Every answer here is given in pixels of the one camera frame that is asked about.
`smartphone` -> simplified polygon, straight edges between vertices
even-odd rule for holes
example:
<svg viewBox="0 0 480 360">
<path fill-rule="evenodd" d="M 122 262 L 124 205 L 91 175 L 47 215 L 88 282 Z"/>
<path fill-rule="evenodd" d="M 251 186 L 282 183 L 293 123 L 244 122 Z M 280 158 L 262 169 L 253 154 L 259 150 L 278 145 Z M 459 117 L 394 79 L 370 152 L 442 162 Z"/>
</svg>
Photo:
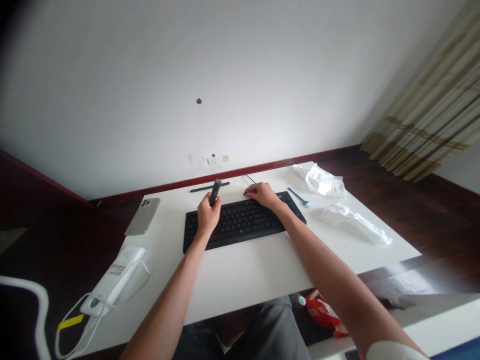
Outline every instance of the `smartphone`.
<svg viewBox="0 0 480 360">
<path fill-rule="evenodd" d="M 125 236 L 145 234 L 149 229 L 159 204 L 160 198 L 158 197 L 144 199 L 131 220 L 130 225 L 128 225 Z"/>
<path fill-rule="evenodd" d="M 217 195 L 220 190 L 220 185 L 222 185 L 222 180 L 215 179 L 215 182 L 213 183 L 213 189 L 211 190 L 210 199 L 208 200 L 210 207 L 212 207 L 215 204 L 215 200 L 217 200 Z"/>
</svg>

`blue toothbrush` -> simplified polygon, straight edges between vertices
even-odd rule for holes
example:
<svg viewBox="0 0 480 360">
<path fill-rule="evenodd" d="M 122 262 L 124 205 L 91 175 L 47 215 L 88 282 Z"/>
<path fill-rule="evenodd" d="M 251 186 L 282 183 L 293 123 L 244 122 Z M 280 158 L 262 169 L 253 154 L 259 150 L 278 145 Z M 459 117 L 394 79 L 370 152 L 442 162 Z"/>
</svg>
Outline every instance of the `blue toothbrush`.
<svg viewBox="0 0 480 360">
<path fill-rule="evenodd" d="M 312 207 L 312 205 L 309 204 L 308 201 L 303 200 L 303 199 L 300 197 L 300 195 L 298 195 L 298 194 L 297 194 L 295 191 L 293 191 L 290 187 L 287 187 L 287 189 L 290 190 L 290 191 L 293 193 L 293 195 L 295 195 L 297 198 L 299 198 L 299 199 L 301 200 L 301 202 L 303 203 L 303 205 L 305 205 L 307 208 L 311 208 L 311 207 Z"/>
</svg>

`person's left hand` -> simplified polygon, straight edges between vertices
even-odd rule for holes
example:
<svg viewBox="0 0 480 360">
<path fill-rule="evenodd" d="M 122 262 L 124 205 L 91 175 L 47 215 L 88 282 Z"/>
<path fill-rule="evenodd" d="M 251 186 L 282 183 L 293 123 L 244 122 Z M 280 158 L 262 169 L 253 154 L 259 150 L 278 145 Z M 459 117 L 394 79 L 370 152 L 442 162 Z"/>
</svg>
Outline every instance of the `person's left hand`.
<svg viewBox="0 0 480 360">
<path fill-rule="evenodd" d="M 198 232 L 197 234 L 204 233 L 212 235 L 215 227 L 219 223 L 220 219 L 220 207 L 222 206 L 222 200 L 220 200 L 220 195 L 216 196 L 215 204 L 213 207 L 210 207 L 209 199 L 212 193 L 208 192 L 203 200 L 198 205 Z"/>
</svg>

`yellow label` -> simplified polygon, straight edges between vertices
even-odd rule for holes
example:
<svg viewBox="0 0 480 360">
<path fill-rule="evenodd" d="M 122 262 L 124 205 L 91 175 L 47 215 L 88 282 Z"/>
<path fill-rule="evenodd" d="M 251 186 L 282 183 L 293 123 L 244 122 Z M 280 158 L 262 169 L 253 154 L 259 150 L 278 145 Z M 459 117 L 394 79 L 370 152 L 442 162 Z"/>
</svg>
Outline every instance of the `yellow label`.
<svg viewBox="0 0 480 360">
<path fill-rule="evenodd" d="M 62 330 L 62 329 L 65 329 L 65 328 L 68 328 L 72 325 L 76 325 L 76 324 L 80 324 L 82 322 L 82 320 L 84 319 L 84 315 L 83 314 L 80 314 L 78 316 L 75 316 L 75 317 L 72 317 L 72 318 L 69 318 L 65 321 L 62 321 L 59 325 L 58 325 L 58 330 Z"/>
</svg>

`curtain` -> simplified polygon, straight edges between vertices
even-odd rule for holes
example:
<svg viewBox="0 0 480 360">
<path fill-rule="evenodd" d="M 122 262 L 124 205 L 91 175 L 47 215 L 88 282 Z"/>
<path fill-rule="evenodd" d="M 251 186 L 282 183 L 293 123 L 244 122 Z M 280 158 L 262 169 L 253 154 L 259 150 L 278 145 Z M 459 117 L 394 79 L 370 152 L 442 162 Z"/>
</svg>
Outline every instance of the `curtain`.
<svg viewBox="0 0 480 360">
<path fill-rule="evenodd" d="M 480 4 L 360 150 L 414 183 L 480 138 Z"/>
</svg>

